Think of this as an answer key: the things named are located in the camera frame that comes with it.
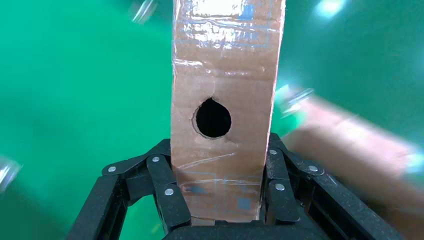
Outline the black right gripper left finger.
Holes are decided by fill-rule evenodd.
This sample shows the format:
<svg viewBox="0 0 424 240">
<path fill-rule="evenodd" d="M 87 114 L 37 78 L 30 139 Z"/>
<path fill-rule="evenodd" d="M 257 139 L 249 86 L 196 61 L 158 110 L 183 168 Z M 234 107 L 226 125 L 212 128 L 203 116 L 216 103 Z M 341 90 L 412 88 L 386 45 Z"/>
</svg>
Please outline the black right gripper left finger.
<svg viewBox="0 0 424 240">
<path fill-rule="evenodd" d="M 165 233 L 191 224 L 188 206 L 172 171 L 169 139 L 143 155 L 105 166 L 66 238 L 119 239 L 128 208 L 150 195 Z"/>
</svg>

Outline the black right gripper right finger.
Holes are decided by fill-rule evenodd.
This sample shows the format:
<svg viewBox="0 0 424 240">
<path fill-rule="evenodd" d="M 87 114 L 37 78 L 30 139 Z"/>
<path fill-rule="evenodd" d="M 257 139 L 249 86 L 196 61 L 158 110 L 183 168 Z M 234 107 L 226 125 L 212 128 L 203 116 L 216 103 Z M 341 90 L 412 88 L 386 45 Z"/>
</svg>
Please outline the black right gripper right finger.
<svg viewBox="0 0 424 240">
<path fill-rule="evenodd" d="M 268 237 L 281 240 L 400 240 L 401 234 L 317 163 L 289 151 L 275 133 L 263 171 Z"/>
</svg>

